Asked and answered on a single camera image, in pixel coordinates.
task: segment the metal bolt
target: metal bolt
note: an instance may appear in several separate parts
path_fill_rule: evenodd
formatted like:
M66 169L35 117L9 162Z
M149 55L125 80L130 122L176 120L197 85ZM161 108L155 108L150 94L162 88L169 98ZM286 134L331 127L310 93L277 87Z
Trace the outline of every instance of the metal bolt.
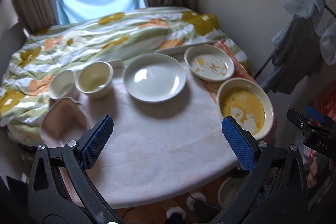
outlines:
M292 144L292 145L291 145L291 150L293 150L293 151L297 151L297 146L294 145L294 144Z
M38 150L43 150L45 149L45 144L40 144L39 147L37 148Z
M267 147L267 143L264 142L264 141L260 141L259 146L265 148L265 147Z
M77 142L75 140L69 141L68 142L68 146L70 147L74 147L77 144Z

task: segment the bed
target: bed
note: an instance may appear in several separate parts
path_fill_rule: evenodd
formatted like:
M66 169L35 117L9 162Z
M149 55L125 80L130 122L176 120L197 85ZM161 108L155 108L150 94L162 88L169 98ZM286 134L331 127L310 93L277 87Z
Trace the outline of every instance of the bed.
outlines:
M26 146L41 143L40 125L48 112L48 89L59 72L80 70L95 61L123 59L160 48L226 39L216 16L183 7L159 7L108 15L83 23L52 26L29 36L11 56L0 88L0 126ZM245 54L235 57L248 70Z

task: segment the white tablecloth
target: white tablecloth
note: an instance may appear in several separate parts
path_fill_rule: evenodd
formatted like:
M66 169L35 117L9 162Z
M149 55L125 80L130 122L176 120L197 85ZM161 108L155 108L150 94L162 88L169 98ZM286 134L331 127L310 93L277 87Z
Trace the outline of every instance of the white tablecloth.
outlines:
M100 100L80 96L89 120L114 120L114 131L87 174L112 208L158 202L198 188L237 164L221 133L221 119L209 92L183 61L187 83L161 104L129 96L116 69L114 91ZM73 190L76 204L81 202Z

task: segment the bowl with orange cartoon print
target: bowl with orange cartoon print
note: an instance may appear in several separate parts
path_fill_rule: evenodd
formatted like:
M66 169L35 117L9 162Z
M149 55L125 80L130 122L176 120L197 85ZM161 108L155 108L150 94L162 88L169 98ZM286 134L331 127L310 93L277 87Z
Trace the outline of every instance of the bowl with orange cartoon print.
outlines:
M211 45L189 47L184 53L184 60L194 75L210 82L227 80L235 72L229 55Z
M272 103L262 88L250 80L225 81L218 89L216 103L221 118L232 116L256 140L264 139L272 129Z

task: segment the wooden floor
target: wooden floor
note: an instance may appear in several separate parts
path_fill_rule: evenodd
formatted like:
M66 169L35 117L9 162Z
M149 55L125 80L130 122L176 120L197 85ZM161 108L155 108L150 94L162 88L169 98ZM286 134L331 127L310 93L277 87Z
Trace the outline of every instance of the wooden floor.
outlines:
M204 196L207 199L207 202L215 204L219 206L217 201L217 193L219 190L219 187L224 182L224 180L229 175L224 175L209 184L200 187L196 189L193 192L201 192L204 194ZM166 217L166 211L164 210L165 204L167 203L175 203L175 201L178 203L180 207L182 207L186 211L186 223L199 223L199 219L197 218L194 211L189 210L186 200L187 200L188 194L183 194L180 196L177 196L173 198L173 202L171 200L167 200L165 202L158 202L158 203L152 203L149 205L139 206L135 207L133 210L129 211L126 216L124 217L124 221L127 223L143 223L143 224L164 224L167 220ZM123 208L123 209L117 209L115 210L116 213L122 217L124 216L125 212L130 208Z

